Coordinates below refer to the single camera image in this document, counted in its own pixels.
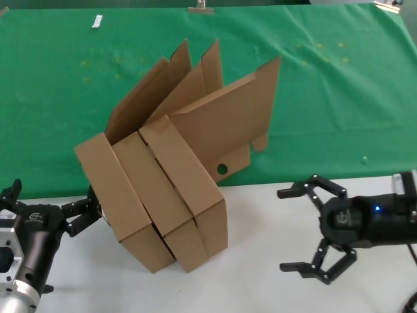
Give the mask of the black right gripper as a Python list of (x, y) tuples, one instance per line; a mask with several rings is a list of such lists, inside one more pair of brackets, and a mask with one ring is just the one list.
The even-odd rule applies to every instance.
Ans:
[[(315, 192), (321, 188), (335, 197), (323, 203)], [(310, 263), (281, 263), (283, 272), (297, 272), (302, 278), (315, 278), (329, 285), (356, 260), (353, 248), (409, 245), (416, 243), (416, 196), (381, 194), (347, 197), (347, 190), (320, 175), (277, 191), (279, 199), (308, 196), (319, 210), (323, 235)], [(322, 265), (330, 246), (345, 255), (329, 269)]]

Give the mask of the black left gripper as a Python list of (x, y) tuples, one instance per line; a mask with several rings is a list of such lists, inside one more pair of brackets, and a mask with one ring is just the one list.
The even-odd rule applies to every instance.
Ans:
[(18, 239), (23, 252), (17, 279), (34, 289), (52, 289), (47, 279), (58, 251), (63, 233), (75, 237), (102, 218), (102, 206), (92, 188), (87, 197), (63, 205), (19, 203), (22, 182), (15, 179), (12, 186), (1, 191), (1, 211), (18, 216)]

